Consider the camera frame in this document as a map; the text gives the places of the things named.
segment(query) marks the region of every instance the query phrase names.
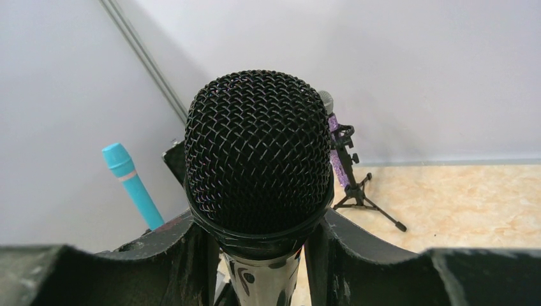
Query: beige floor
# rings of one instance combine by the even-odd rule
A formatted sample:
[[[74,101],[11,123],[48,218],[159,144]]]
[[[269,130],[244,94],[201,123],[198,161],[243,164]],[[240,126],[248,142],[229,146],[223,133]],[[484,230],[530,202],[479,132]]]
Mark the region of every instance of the beige floor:
[[[541,165],[356,168],[373,179],[366,195],[408,227],[403,233],[378,212],[340,214],[399,247],[541,248]],[[338,202],[343,189],[335,181]],[[306,264],[300,264],[293,306],[311,305]]]

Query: mini tripod stand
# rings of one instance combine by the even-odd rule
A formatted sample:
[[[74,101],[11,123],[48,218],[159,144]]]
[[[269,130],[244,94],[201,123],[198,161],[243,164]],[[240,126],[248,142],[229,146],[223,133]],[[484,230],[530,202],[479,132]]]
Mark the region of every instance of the mini tripod stand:
[[[362,207],[370,210],[377,210],[381,212],[387,219],[389,219],[391,222],[394,223],[394,225],[401,231],[406,231],[407,228],[404,224],[400,223],[399,221],[396,221],[393,219],[388,213],[386,213],[384,210],[382,210],[378,205],[376,205],[374,202],[372,202],[369,198],[366,198],[366,195],[364,193],[364,186],[366,182],[372,179],[372,173],[368,173],[366,177],[360,182],[357,183],[355,180],[355,176],[353,175],[353,162],[355,161],[356,164],[359,163],[359,157],[357,154],[353,154],[353,156],[350,156],[348,154],[348,151],[346,149],[346,146],[349,148],[353,147],[352,142],[352,135],[354,134],[355,129],[353,126],[342,126],[340,125],[334,132],[334,139],[332,141],[332,149],[336,150],[338,154],[338,158],[340,159],[340,163],[342,164],[342,168],[344,169],[344,172],[346,173],[346,176],[348,177],[349,184],[345,187],[346,196],[332,209],[337,210],[339,208],[347,208],[347,207]],[[349,199],[355,199],[356,203],[354,204],[344,204]]]

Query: tripod foot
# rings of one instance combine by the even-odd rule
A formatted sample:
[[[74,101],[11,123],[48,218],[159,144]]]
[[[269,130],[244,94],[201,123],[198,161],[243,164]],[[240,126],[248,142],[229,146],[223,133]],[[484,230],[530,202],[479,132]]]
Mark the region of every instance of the tripod foot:
[[[396,222],[395,225],[399,230],[401,230],[403,232],[406,232],[408,230],[408,228],[404,224],[402,224],[400,222]]]

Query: wall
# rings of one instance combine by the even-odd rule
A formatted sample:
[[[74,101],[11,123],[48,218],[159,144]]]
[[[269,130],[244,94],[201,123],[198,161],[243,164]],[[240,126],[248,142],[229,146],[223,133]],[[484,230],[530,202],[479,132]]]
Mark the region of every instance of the wall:
[[[329,91],[365,164],[541,158],[541,3],[119,0],[186,107],[243,69]]]
[[[184,126],[99,1],[3,1],[0,96],[0,244],[98,252],[140,236],[101,156],[114,142],[164,219],[187,209],[161,161]]]

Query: glittery purple handle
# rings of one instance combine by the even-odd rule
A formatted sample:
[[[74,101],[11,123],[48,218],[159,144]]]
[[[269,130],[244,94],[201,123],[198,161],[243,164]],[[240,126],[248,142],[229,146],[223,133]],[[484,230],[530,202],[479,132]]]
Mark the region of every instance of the glittery purple handle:
[[[338,124],[336,116],[334,115],[334,113],[332,113],[329,117],[329,129],[332,139],[334,139],[334,135],[332,134],[332,132],[336,131],[339,126],[340,124]],[[330,163],[332,164],[334,172],[336,172],[336,176],[338,177],[338,182],[340,182],[340,185],[342,185],[342,187],[346,187],[347,185],[349,185],[350,181],[348,180],[348,176],[346,175],[344,168],[342,167],[342,163],[340,163],[340,158],[338,158],[338,153],[336,152],[336,150],[331,150],[330,152]]]

